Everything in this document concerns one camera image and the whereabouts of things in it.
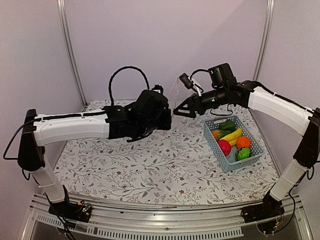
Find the clear zip top bag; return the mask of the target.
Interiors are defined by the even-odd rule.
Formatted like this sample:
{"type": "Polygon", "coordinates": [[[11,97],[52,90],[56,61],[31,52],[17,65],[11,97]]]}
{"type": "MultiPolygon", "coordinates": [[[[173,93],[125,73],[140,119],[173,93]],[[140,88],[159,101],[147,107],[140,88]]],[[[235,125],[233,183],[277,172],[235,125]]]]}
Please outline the clear zip top bag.
{"type": "Polygon", "coordinates": [[[171,110],[171,129],[163,130],[162,137],[168,137],[170,133],[173,132],[182,120],[185,119],[184,116],[175,115],[174,109],[176,109],[186,98],[190,96],[190,91],[185,87],[181,80],[177,77],[174,81],[170,91],[166,95],[168,98],[169,108],[171,110]]]}

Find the light blue perforated basket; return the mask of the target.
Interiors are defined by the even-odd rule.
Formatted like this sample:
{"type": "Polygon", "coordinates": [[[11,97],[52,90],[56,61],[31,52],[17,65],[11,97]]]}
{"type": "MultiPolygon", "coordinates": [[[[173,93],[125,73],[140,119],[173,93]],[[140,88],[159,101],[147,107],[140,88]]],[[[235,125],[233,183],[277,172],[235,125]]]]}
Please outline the light blue perforated basket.
{"type": "Polygon", "coordinates": [[[256,141],[254,136],[248,130],[248,128],[244,125],[244,123],[236,116],[225,116],[225,117],[218,117],[214,119],[207,119],[204,121],[204,137],[207,140],[213,154],[217,158],[222,170],[227,173],[230,171],[234,171],[240,168],[244,168],[248,165],[255,164],[260,157],[263,156],[264,150],[260,146],[260,144],[256,141]],[[236,151],[237,147],[233,146],[231,148],[231,152],[229,155],[225,156],[223,151],[218,145],[218,142],[215,140],[212,131],[218,130],[220,124],[230,120],[235,123],[237,128],[242,129],[242,135],[248,137],[251,141],[250,152],[251,157],[243,159],[243,160],[236,160],[236,151]]]}

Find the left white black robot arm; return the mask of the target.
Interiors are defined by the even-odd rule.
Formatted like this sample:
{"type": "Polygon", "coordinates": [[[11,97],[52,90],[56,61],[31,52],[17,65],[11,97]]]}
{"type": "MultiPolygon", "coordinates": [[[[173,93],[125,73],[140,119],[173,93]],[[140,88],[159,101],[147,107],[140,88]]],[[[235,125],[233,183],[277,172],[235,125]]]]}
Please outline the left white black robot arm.
{"type": "Polygon", "coordinates": [[[171,110],[168,99],[158,90],[143,90],[129,105],[105,106],[98,110],[58,115],[27,111],[19,143],[17,163],[31,173],[55,209],[63,216],[74,213],[66,190],[47,165],[45,146],[69,140],[127,138],[135,142],[154,130],[170,130],[171,110]]]}

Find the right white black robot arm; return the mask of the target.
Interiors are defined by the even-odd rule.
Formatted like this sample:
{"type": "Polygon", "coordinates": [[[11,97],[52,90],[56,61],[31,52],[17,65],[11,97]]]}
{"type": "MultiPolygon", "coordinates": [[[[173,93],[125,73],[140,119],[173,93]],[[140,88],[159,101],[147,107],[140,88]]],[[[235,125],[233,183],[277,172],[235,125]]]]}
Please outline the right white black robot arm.
{"type": "Polygon", "coordinates": [[[178,105],[173,113],[176,116],[195,118],[207,110],[234,104],[266,114],[289,126],[302,136],[302,140],[286,167],[259,206],[262,218],[269,218],[278,210],[278,203],[305,176],[317,162],[320,154],[320,110],[302,106],[269,89],[258,81],[238,82],[228,63],[208,70],[212,90],[203,92],[200,85],[183,73],[179,80],[187,89],[195,93],[178,105]]]}

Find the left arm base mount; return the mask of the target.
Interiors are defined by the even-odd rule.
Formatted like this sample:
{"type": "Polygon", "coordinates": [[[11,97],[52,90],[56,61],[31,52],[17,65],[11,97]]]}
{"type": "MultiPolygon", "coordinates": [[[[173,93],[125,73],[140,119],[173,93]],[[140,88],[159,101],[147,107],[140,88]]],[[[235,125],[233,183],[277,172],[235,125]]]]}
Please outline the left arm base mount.
{"type": "Polygon", "coordinates": [[[58,203],[50,204],[48,212],[57,217],[88,223],[92,214],[92,205],[84,200],[78,203],[72,203],[66,187],[63,185],[64,200],[58,203]]]}

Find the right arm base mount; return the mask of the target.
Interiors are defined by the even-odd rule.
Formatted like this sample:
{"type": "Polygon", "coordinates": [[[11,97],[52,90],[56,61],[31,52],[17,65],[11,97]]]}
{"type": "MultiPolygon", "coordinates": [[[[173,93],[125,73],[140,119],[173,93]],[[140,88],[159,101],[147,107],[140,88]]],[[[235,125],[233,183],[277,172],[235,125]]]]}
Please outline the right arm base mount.
{"type": "Polygon", "coordinates": [[[243,207],[240,215],[245,223],[264,221],[272,218],[270,221],[257,224],[257,228],[262,234],[270,235],[276,232],[284,213],[285,210],[282,202],[271,197],[270,191],[268,191],[263,197],[262,203],[243,207]]]}

